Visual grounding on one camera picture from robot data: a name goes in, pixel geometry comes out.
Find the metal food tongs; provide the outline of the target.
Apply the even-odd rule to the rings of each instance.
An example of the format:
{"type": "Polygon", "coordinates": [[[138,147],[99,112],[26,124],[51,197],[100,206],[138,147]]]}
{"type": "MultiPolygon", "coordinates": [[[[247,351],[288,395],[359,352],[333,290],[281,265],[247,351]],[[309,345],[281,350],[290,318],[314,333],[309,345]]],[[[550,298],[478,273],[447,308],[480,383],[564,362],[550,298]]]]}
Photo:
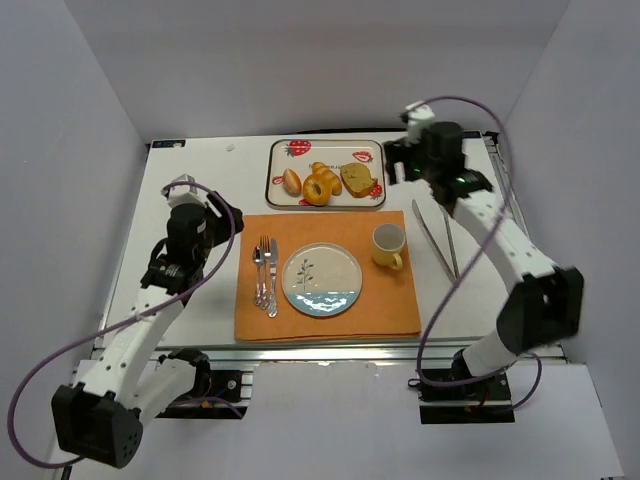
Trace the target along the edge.
{"type": "Polygon", "coordinates": [[[437,222],[428,222],[422,214],[419,202],[416,199],[412,200],[411,208],[443,272],[451,283],[455,282],[459,278],[460,271],[450,221],[444,209],[440,208],[437,222]]]}

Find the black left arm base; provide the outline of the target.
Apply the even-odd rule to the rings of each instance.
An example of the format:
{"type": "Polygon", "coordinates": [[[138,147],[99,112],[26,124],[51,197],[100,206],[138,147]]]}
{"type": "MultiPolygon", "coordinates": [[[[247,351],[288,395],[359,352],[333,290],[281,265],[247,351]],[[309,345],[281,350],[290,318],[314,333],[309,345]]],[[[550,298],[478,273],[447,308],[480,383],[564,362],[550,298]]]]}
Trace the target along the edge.
{"type": "Polygon", "coordinates": [[[158,362],[180,360],[195,368],[195,386],[179,396],[157,415],[165,419],[240,420],[247,411],[241,406],[243,373],[240,370],[215,370],[209,357],[193,348],[181,348],[160,355],[158,362]]]}

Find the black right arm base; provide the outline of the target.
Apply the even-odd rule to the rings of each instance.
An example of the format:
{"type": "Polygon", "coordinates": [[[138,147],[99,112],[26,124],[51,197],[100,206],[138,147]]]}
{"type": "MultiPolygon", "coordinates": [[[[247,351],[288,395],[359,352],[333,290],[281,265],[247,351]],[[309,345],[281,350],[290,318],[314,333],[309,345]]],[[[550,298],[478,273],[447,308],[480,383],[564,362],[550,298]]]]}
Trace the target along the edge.
{"type": "Polygon", "coordinates": [[[418,395],[423,425],[510,424],[515,422],[506,373],[456,386],[435,387],[419,378],[407,381],[418,395]]]}

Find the golden bagel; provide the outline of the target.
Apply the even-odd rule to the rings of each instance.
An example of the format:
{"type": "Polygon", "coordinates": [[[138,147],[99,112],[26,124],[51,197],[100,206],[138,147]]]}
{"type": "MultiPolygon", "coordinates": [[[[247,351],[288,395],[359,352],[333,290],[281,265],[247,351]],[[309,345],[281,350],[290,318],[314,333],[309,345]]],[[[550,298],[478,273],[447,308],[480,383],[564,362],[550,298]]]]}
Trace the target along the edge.
{"type": "Polygon", "coordinates": [[[322,175],[311,174],[302,185],[302,194],[310,205],[327,205],[332,196],[331,182],[322,175]]]}

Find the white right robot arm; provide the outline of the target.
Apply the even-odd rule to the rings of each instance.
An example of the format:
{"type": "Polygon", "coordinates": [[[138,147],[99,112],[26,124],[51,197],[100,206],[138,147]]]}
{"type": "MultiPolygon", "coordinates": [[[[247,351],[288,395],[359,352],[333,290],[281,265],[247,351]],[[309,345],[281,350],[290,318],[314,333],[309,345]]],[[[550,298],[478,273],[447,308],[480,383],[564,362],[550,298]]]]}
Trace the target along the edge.
{"type": "Polygon", "coordinates": [[[410,120],[405,137],[385,145],[386,170],[397,181],[402,165],[408,181],[424,180],[434,200],[478,243],[499,273],[508,298],[495,328],[459,351],[446,381],[460,387],[497,375],[530,351],[577,335],[584,277],[563,268],[536,247],[506,214],[506,199],[487,177],[466,165],[464,131],[455,122],[410,120]]]}

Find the striped long bread roll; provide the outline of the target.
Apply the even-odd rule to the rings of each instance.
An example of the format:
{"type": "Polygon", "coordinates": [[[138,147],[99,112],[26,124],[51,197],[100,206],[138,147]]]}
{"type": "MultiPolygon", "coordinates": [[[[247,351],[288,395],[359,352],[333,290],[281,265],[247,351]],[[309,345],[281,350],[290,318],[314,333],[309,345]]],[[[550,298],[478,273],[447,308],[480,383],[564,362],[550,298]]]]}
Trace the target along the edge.
{"type": "Polygon", "coordinates": [[[330,183],[331,191],[334,196],[342,193],[341,179],[324,163],[314,162],[311,166],[312,172],[322,176],[330,183]]]}

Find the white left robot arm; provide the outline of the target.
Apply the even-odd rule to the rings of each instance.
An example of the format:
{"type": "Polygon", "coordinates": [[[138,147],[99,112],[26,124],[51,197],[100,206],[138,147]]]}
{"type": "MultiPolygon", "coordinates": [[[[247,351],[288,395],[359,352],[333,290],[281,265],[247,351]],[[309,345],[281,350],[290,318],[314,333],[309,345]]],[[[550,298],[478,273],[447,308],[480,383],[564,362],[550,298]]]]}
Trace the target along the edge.
{"type": "Polygon", "coordinates": [[[183,312],[211,250],[244,229],[242,212],[217,194],[193,190],[167,197],[166,235],[154,246],[132,308],[134,323],[117,330],[97,362],[51,405],[59,448],[115,468],[139,448],[144,427],[176,400],[198,400],[211,387],[209,358],[193,348],[172,351],[142,375],[169,326],[183,312]]]}

